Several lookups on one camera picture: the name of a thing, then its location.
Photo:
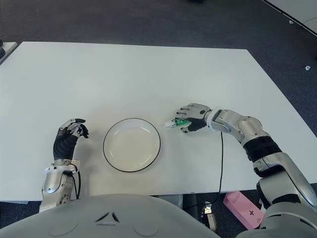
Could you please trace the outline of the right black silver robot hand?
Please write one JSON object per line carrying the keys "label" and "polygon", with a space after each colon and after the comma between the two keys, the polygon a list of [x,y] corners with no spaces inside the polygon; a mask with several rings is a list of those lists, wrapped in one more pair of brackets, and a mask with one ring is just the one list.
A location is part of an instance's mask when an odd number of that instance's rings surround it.
{"label": "right black silver robot hand", "polygon": [[190,124],[181,128],[183,133],[200,130],[207,126],[206,119],[211,108],[202,104],[191,103],[176,112],[176,119],[187,120]]}

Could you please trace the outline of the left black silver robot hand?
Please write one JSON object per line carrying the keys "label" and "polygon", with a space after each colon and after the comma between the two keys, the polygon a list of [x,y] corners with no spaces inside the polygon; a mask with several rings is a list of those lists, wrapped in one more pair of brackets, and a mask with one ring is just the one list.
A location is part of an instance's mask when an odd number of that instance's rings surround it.
{"label": "left black silver robot hand", "polygon": [[77,140],[82,136],[88,138],[85,122],[84,119],[70,119],[60,126],[53,144],[54,160],[72,160]]}

